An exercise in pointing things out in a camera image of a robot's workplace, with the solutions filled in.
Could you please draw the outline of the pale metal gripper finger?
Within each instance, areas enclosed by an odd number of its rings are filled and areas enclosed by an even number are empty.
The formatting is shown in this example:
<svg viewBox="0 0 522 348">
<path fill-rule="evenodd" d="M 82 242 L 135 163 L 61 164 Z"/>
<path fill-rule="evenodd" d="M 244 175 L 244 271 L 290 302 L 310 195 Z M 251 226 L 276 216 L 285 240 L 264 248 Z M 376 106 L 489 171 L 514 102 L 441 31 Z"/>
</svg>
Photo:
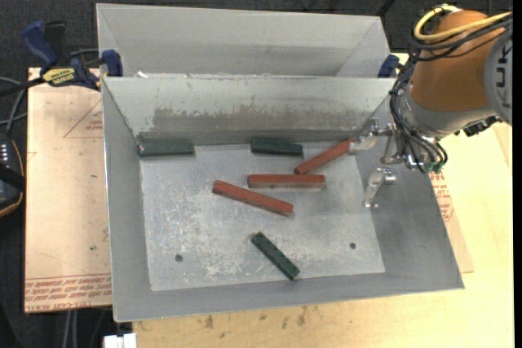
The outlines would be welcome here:
<svg viewBox="0 0 522 348">
<path fill-rule="evenodd" d="M 380 127 L 378 118 L 370 118 L 362 131 L 353 139 L 347 149 L 349 155 L 370 150 L 378 144 L 380 139 L 392 135 L 393 127 L 390 124 Z"/>
<path fill-rule="evenodd" d="M 369 175 L 365 186 L 364 207 L 372 209 L 375 206 L 374 199 L 383 185 L 392 185 L 396 182 L 396 175 L 390 168 L 377 167 Z"/>
</svg>

